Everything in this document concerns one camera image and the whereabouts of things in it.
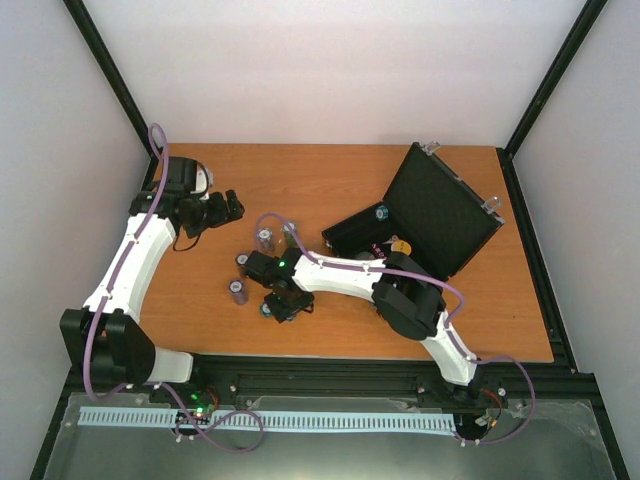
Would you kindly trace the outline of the white dealer button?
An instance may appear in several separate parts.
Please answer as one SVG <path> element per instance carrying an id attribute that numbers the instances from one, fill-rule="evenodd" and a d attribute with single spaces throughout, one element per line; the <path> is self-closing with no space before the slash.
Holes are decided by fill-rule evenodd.
<path id="1" fill-rule="evenodd" d="M 391 251 L 398 252 L 409 256 L 412 253 L 412 246 L 409 242 L 401 239 L 396 239 L 391 244 Z"/>

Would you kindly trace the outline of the black poker set case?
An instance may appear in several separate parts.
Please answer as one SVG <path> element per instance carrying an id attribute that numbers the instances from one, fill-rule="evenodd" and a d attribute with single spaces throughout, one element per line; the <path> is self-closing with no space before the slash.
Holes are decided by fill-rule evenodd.
<path id="1" fill-rule="evenodd" d="M 389 217 L 378 221 L 377 207 Z M 392 236 L 412 246 L 410 257 L 427 274 L 445 281 L 462 270 L 504 225 L 436 153 L 413 143 L 383 198 L 325 229 L 322 237 L 334 255 L 353 259 Z"/>

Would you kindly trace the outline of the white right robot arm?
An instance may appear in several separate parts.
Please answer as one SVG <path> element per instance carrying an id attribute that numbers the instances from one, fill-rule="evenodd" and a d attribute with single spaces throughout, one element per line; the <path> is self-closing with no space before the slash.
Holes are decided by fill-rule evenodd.
<path id="1" fill-rule="evenodd" d="M 300 312 L 311 313 L 317 292 L 359 298 L 372 304 L 394 332 L 419 342 L 446 382 L 468 387 L 474 380 L 478 357 L 464 344 L 452 321 L 464 301 L 449 312 L 443 298 L 445 290 L 460 293 L 430 277 L 406 254 L 350 260 L 299 248 L 288 248 L 280 257 L 252 251 L 243 271 L 269 290 L 264 304 L 280 323 L 293 320 Z"/>

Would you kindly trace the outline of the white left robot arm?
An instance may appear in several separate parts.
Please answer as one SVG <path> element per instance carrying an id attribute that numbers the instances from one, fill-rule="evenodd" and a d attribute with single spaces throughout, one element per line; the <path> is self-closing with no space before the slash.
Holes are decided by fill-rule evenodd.
<path id="1" fill-rule="evenodd" d="M 236 192 L 215 192 L 212 186 L 213 175 L 201 162 L 172 157 L 160 178 L 131 201 L 124 237 L 103 279 L 83 306 L 66 310 L 59 323 L 85 390 L 94 383 L 173 383 L 186 402 L 206 395 L 208 378 L 193 368 L 193 355 L 155 345 L 140 318 L 154 273 L 180 235 L 197 242 L 205 231 L 243 217 Z"/>

